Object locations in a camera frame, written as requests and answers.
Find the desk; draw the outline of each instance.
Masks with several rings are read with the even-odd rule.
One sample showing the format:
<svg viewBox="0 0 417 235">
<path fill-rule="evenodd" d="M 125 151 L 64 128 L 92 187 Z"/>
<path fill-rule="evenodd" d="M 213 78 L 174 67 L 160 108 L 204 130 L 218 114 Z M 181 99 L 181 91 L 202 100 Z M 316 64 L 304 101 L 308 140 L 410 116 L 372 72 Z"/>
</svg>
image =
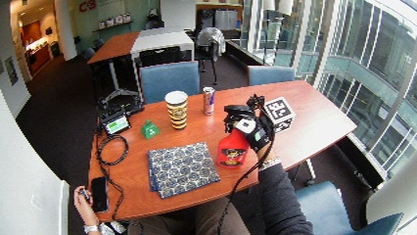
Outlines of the desk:
<svg viewBox="0 0 417 235">
<path fill-rule="evenodd" d="M 141 33 L 141 35 L 136 39 L 132 46 L 130 54 L 137 84 L 140 84 L 140 76 L 137 68 L 134 66 L 134 61 L 136 58 L 140 57 L 141 51 L 178 46 L 181 51 L 192 51 L 192 61 L 194 61 L 194 42 L 192 38 L 186 35 L 185 31 L 176 31 L 177 29 L 177 27 L 170 27 L 166 29 L 150 29 L 150 32 L 146 32 L 145 36 L 142 36 Z"/>
<path fill-rule="evenodd" d="M 214 113 L 205 116 L 202 113 L 202 94 L 189 97 L 188 126 L 184 130 L 174 130 L 164 102 L 146 105 L 145 110 L 130 117 L 132 128 L 121 133 L 129 142 L 126 159 L 109 167 L 113 181 L 124 188 L 125 199 L 117 212 L 117 219 L 144 217 L 172 212 L 205 203 L 226 196 L 237 179 L 253 166 L 257 157 L 249 151 L 246 162 L 238 169 L 216 167 L 220 181 L 181 195 L 160 199 L 156 192 L 149 191 L 149 162 L 148 150 L 184 146 L 206 141 L 213 160 L 216 159 L 218 140 L 224 133 L 222 120 L 226 112 L 225 105 L 245 105 L 250 95 L 265 95 L 266 101 L 282 96 L 296 118 L 289 129 L 276 134 L 273 148 L 281 157 L 285 169 L 289 169 L 313 157 L 356 128 L 356 124 L 338 110 L 328 98 L 305 82 L 289 81 L 260 86 L 249 86 L 214 93 Z M 149 119 L 160 128 L 160 134 L 149 140 L 141 134 L 141 127 Z M 110 143 L 102 151 L 102 159 L 113 162 L 124 151 L 122 143 Z M 94 142 L 90 150 L 89 181 L 101 176 L 98 163 L 94 158 Z M 253 172 L 241 182 L 238 190 L 256 185 L 258 175 Z M 109 212 L 98 213 L 102 221 L 109 221 L 118 199 L 118 192 L 109 185 Z"/>
<path fill-rule="evenodd" d="M 112 59 L 117 57 L 122 57 L 130 54 L 132 45 L 138 38 L 138 32 L 130 32 L 121 35 L 113 36 L 101 46 L 101 48 L 97 50 L 97 52 L 90 57 L 88 64 L 92 65 L 93 63 L 108 61 L 109 65 L 109 71 L 112 74 L 113 79 L 113 85 L 114 85 L 114 91 L 106 96 L 105 102 L 108 102 L 110 99 L 113 99 L 118 95 L 138 95 L 138 92 L 136 91 L 126 91 L 124 89 L 120 89 L 117 77 L 116 77 L 116 71 L 114 71 L 114 65 Z"/>
<path fill-rule="evenodd" d="M 184 31 L 180 26 L 152 28 L 152 29 L 141 31 L 141 37 L 153 36 L 153 35 L 158 35 L 162 33 L 180 32 L 180 31 Z"/>
</svg>

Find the dark pants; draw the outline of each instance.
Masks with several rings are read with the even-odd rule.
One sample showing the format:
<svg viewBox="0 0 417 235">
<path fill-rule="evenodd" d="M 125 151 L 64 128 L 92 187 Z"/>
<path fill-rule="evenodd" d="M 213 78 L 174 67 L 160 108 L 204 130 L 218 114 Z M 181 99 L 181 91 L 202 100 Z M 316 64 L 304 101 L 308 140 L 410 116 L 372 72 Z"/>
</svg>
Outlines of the dark pants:
<svg viewBox="0 0 417 235">
<path fill-rule="evenodd" d="M 193 207 L 192 210 L 184 210 L 188 215 L 181 219 L 162 215 L 140 218 L 130 224 L 128 234 L 140 235 L 141 226 L 144 227 L 144 235 L 217 234 L 217 225 L 226 202 L 228 199 L 221 198 Z M 249 234 L 238 211 L 232 204 L 222 220 L 221 234 Z"/>
</svg>

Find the orange tabletop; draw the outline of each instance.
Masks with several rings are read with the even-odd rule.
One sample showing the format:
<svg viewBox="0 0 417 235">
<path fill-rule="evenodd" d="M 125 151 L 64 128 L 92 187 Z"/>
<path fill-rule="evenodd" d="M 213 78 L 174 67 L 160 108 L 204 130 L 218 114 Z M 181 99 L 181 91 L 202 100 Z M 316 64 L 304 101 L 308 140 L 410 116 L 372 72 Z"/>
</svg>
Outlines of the orange tabletop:
<svg viewBox="0 0 417 235">
<path fill-rule="evenodd" d="M 90 65 L 96 62 L 130 55 L 130 49 L 136 39 L 138 38 L 138 35 L 140 33 L 136 31 L 116 35 L 109 38 L 109 40 L 104 43 L 104 45 L 90 57 L 88 64 Z"/>
<path fill-rule="evenodd" d="M 202 94 L 190 96 L 188 126 L 184 130 L 172 128 L 164 102 L 146 105 L 145 110 L 130 117 L 132 128 L 121 133 L 129 142 L 129 154 L 120 164 L 106 168 L 112 180 L 122 187 L 125 194 L 116 219 L 129 219 L 172 212 L 214 200 L 230 193 L 237 179 L 257 161 L 253 151 L 249 151 L 246 162 L 241 168 L 226 169 L 216 166 L 220 175 L 218 182 L 166 199 L 160 199 L 158 194 L 149 190 L 148 151 L 205 141 L 214 161 L 218 140 L 228 135 L 224 132 L 222 120 L 226 116 L 226 112 L 222 110 L 224 106 L 245 105 L 253 94 L 264 95 L 266 101 L 284 97 L 296 113 L 290 128 L 276 134 L 273 144 L 274 151 L 281 157 L 286 169 L 313 157 L 356 128 L 356 124 L 341 110 L 305 81 L 289 81 L 216 91 L 214 112 L 210 117 L 202 113 Z M 149 140 L 141 134 L 141 127 L 146 119 L 160 129 L 160 133 Z M 106 162 L 116 161 L 122 151 L 124 144 L 110 142 L 102 150 L 102 159 Z M 89 182 L 101 175 L 98 162 L 94 158 L 93 142 Z M 238 190 L 257 183 L 258 175 L 253 172 L 241 182 Z M 120 197 L 120 193 L 110 185 L 108 186 L 108 197 L 109 211 L 97 214 L 101 221 L 112 220 Z"/>
</svg>

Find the cup lid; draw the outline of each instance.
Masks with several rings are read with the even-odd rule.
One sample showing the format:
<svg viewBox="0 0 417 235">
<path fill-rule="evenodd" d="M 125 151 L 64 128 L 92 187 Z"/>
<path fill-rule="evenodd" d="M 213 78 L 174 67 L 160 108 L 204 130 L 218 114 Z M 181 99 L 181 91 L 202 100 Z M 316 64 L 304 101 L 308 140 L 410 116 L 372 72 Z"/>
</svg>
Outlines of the cup lid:
<svg viewBox="0 0 417 235">
<path fill-rule="evenodd" d="M 188 98 L 188 95 L 184 91 L 170 91 L 165 95 L 165 102 L 169 104 L 180 104 L 182 103 Z"/>
</svg>

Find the person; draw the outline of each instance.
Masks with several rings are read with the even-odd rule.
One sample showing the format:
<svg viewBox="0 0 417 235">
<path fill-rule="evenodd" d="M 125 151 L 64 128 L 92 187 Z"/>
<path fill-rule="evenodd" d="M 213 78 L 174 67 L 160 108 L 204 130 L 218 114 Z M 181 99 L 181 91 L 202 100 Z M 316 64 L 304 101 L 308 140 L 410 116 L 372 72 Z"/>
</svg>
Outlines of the person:
<svg viewBox="0 0 417 235">
<path fill-rule="evenodd" d="M 253 129 L 238 128 L 245 135 L 250 148 L 256 151 L 258 159 L 265 154 L 266 158 L 258 170 L 260 195 L 266 234 L 313 234 L 313 225 L 306 220 L 301 212 L 300 203 L 290 184 L 286 171 L 282 168 L 280 158 L 273 151 L 268 151 L 270 136 L 273 131 L 268 131 L 264 122 L 253 121 Z M 90 208 L 92 197 L 86 201 L 80 190 L 74 190 L 74 205 L 81 215 L 85 225 L 98 225 L 98 220 Z M 217 234 L 217 224 L 222 215 L 228 199 L 222 198 L 194 207 L 194 234 Z M 190 228 L 190 223 L 178 222 L 173 218 L 161 215 L 141 218 L 132 222 L 128 228 L 129 235 L 137 234 L 186 234 L 185 229 Z M 240 217 L 238 211 L 229 205 L 226 215 L 222 220 L 220 230 L 221 234 L 249 234 L 245 223 Z M 89 235 L 101 234 L 100 231 L 89 232 Z"/>
</svg>

